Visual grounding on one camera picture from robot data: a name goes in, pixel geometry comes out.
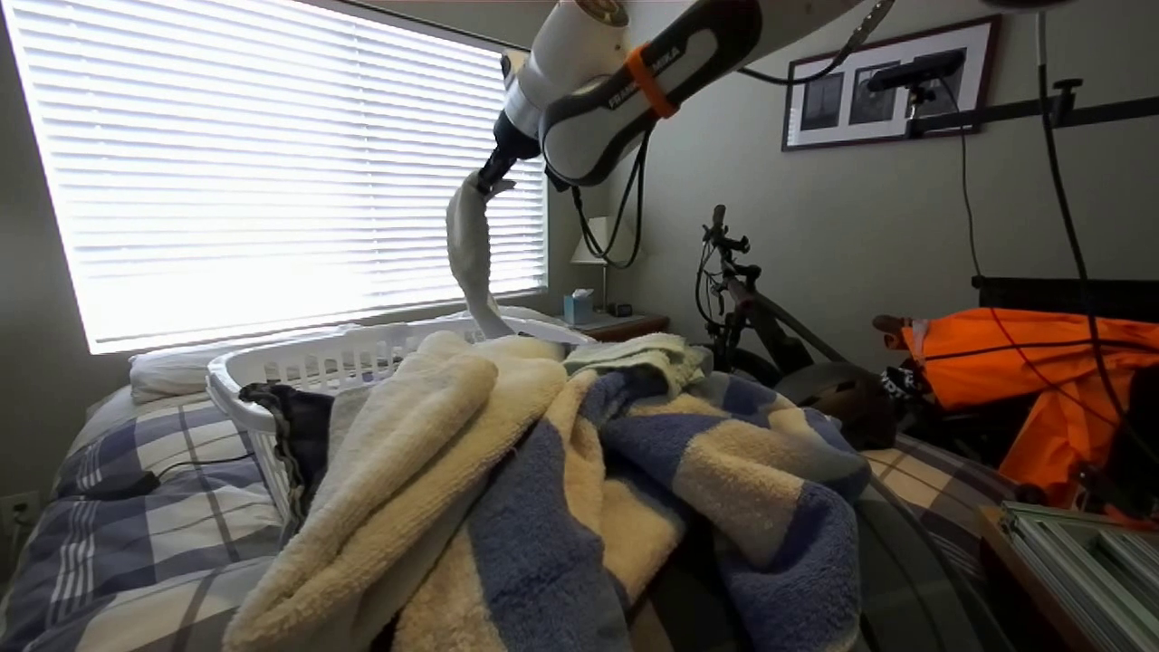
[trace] gray wall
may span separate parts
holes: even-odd
[[[898,0],[879,38],[978,15],[978,0]],[[848,17],[833,22],[758,68],[781,75],[785,62],[839,48],[848,29]],[[1082,75],[1081,103],[1159,94],[1156,29],[1156,0],[1060,7],[1051,15],[1053,80]],[[988,103],[1032,94],[1036,22],[1008,15]],[[839,353],[877,367],[889,356],[874,315],[941,315],[976,301],[959,141],[781,151],[781,109],[778,86],[729,75],[657,132],[644,260],[615,277],[615,293],[699,337],[699,225],[714,204],[729,204],[733,228],[755,243],[750,260],[766,263],[760,286]],[[984,277],[1074,277],[1041,124],[993,124],[967,151]],[[1065,132],[1060,161],[1090,272],[1156,278],[1159,121]]]
[[[552,196],[552,286],[523,303],[557,312],[557,296],[570,286],[592,281],[570,263],[577,238],[570,196]],[[32,127],[0,17],[0,498],[46,489],[62,453],[82,425],[82,408],[123,379],[123,359],[91,359],[82,348]]]

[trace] orange jacket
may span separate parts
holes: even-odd
[[[1090,348],[1087,315],[972,309],[901,330],[941,408],[1041,395],[1001,473],[1074,502],[1077,471],[1106,466],[1118,428]],[[1100,356],[1128,408],[1130,379],[1159,367],[1159,326],[1096,319]]]

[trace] framed photo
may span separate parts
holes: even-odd
[[[959,22],[932,33],[912,33],[868,44],[848,56],[831,75],[789,86],[781,150],[826,150],[851,141],[906,137],[912,115],[972,114],[983,103],[988,48],[1001,17]],[[874,91],[868,80],[920,58],[959,56],[954,75],[924,83],[924,103],[908,86]],[[826,71],[833,56],[789,66],[792,80]]]

